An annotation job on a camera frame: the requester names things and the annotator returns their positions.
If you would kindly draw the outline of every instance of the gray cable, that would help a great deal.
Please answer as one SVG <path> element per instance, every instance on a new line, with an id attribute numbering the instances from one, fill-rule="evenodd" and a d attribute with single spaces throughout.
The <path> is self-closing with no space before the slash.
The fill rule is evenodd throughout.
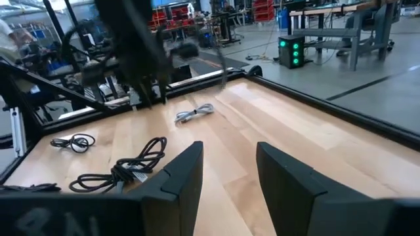
<path id="1" fill-rule="evenodd" d="M 211 104 L 204 104 L 198 108 L 196 108 L 194 111 L 183 111 L 177 114 L 177 118 L 175 119 L 175 122 L 181 122 L 181 123 L 185 123 L 189 120 L 191 120 L 193 118 L 194 115 L 196 114 L 210 114 L 215 112 L 215 109 L 213 107 L 213 105 Z"/>

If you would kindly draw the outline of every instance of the white cable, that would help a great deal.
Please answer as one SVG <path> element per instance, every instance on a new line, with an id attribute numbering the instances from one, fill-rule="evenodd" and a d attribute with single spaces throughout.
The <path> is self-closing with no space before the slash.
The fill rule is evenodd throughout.
<path id="1" fill-rule="evenodd" d="M 204 104 L 200 107 L 198 107 L 197 109 L 195 109 L 194 111 L 183 111 L 177 114 L 177 118 L 175 119 L 175 122 L 181 122 L 181 123 L 185 123 L 189 120 L 192 119 L 192 117 L 196 114 L 210 114 L 215 112 L 215 109 L 213 107 L 213 105 L 211 104 Z"/>

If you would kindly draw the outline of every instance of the concrete floor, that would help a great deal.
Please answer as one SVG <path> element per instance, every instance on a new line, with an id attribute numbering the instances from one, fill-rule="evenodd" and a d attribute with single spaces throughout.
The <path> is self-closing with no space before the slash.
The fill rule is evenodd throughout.
<path id="1" fill-rule="evenodd" d="M 333 23 L 339 27 L 344 22 L 345 18 L 342 18 Z M 334 50 L 324 50 L 321 56 L 312 49 L 308 50 L 306 58 L 322 65 L 310 63 L 299 69 L 287 69 L 271 61 L 247 61 L 247 55 L 277 57 L 278 37 L 286 32 L 279 31 L 277 23 L 244 26 L 236 32 L 245 38 L 241 44 L 222 49 L 227 58 L 250 64 L 244 69 L 260 65 L 267 79 L 318 98 L 331 98 L 367 83 L 392 77 L 331 102 L 420 134 L 420 123 L 417 122 L 420 111 L 420 69 L 416 67 L 420 65 L 420 18 L 402 17 L 401 21 L 392 26 L 390 38 L 395 41 L 395 47 L 387 59 L 384 62 L 378 61 L 376 52 L 364 55 L 359 58 L 357 71 L 350 71 L 349 62 L 336 58 Z M 369 33 L 365 32 L 363 37 L 369 37 Z M 10 133 L 9 113 L 0 112 L 0 120 L 0 134 Z M 0 150 L 0 156 L 1 172 L 2 167 L 11 161 L 12 150 Z"/>

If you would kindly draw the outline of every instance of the electrical cord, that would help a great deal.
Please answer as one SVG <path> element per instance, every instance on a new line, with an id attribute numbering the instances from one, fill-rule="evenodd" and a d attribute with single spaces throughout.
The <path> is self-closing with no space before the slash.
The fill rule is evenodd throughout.
<path id="1" fill-rule="evenodd" d="M 156 144 L 160 144 L 159 151 L 151 151 Z M 82 174 L 70 183 L 69 189 L 76 193 L 90 193 L 105 188 L 102 193 L 106 193 L 113 187 L 120 187 L 122 191 L 124 183 L 134 182 L 136 178 L 134 173 L 152 173 L 160 159 L 165 157 L 166 145 L 167 139 L 165 137 L 153 138 L 144 146 L 137 157 L 118 160 L 111 168 L 111 174 Z M 86 185 L 86 182 L 97 181 L 102 183 L 97 186 Z"/>
<path id="2" fill-rule="evenodd" d="M 0 186 L 0 194 L 10 193 L 10 192 L 32 192 L 32 193 L 59 192 L 60 190 L 61 188 L 57 187 L 57 184 L 39 184 L 39 185 L 31 185 L 30 187 Z"/>
<path id="3" fill-rule="evenodd" d="M 56 148 L 66 148 L 71 147 L 76 153 L 85 153 L 90 146 L 95 144 L 96 140 L 93 136 L 88 134 L 74 134 L 69 140 L 54 138 L 51 140 L 50 144 Z"/>
<path id="4" fill-rule="evenodd" d="M 197 109 L 195 109 L 194 111 L 183 111 L 177 114 L 177 118 L 175 119 L 175 122 L 181 122 L 181 123 L 185 123 L 189 120 L 191 120 L 193 118 L 194 115 L 197 114 L 210 114 L 215 112 L 215 109 L 213 107 L 213 105 L 211 104 L 204 104 L 200 107 L 198 107 Z"/>

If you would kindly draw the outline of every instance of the wooden table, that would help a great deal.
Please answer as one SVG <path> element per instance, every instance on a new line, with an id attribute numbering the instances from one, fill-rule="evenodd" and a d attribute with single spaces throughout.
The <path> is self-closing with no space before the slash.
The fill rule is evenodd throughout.
<path id="1" fill-rule="evenodd" d="M 215 112 L 174 124 L 180 111 L 210 102 Z M 78 132 L 97 143 L 87 153 L 51 147 Z M 189 94 L 167 105 L 116 115 L 44 137 L 6 185 L 68 184 L 80 174 L 109 173 L 137 156 L 153 137 L 166 136 L 155 173 L 193 141 L 204 143 L 204 174 L 194 235 L 276 235 L 260 189 L 255 150 L 265 141 L 334 180 L 370 197 L 420 197 L 420 154 L 246 79 L 220 94 Z"/>
<path id="2" fill-rule="evenodd" d="M 350 51 L 350 68 L 351 70 L 356 70 L 356 65 L 358 61 L 358 57 L 361 53 L 370 52 L 372 50 L 379 49 L 379 59 L 384 60 L 387 52 L 388 41 L 389 41 L 389 34 L 392 23 L 395 22 L 394 20 L 394 8 L 395 3 L 399 2 L 400 0 L 382 0 L 381 5 L 386 5 L 385 13 L 384 13 L 384 22 L 380 24 L 382 27 L 381 34 L 379 35 L 380 41 L 366 43 L 364 45 L 360 45 L 363 43 L 360 39 L 360 32 L 362 29 L 362 22 L 363 22 L 363 11 L 367 9 L 371 9 L 375 7 L 375 4 L 370 1 L 367 3 L 359 3 L 355 5 L 350 5 L 341 8 L 341 6 L 337 7 L 325 7 L 325 8 L 316 8 L 316 9 L 308 9 L 308 10 L 299 10 L 299 11 L 292 11 L 289 13 L 290 17 L 293 17 L 294 23 L 294 30 L 293 35 L 302 35 L 302 36 L 315 36 L 318 37 L 317 44 L 311 45 L 310 47 L 316 47 L 319 53 L 322 52 L 322 49 L 333 49 L 333 50 L 345 50 Z M 331 14 L 334 12 L 354 12 L 354 24 L 353 28 L 351 29 L 324 29 L 324 15 Z M 318 29 L 312 28 L 305 28 L 305 16 L 314 16 L 318 15 Z M 298 26 L 299 17 L 301 17 L 301 25 L 300 29 Z M 292 25 L 288 25 L 288 32 L 291 33 Z M 351 45 L 347 45 L 345 42 L 342 41 L 332 41 L 332 42 L 323 42 L 323 37 L 347 37 L 351 38 L 352 42 Z"/>

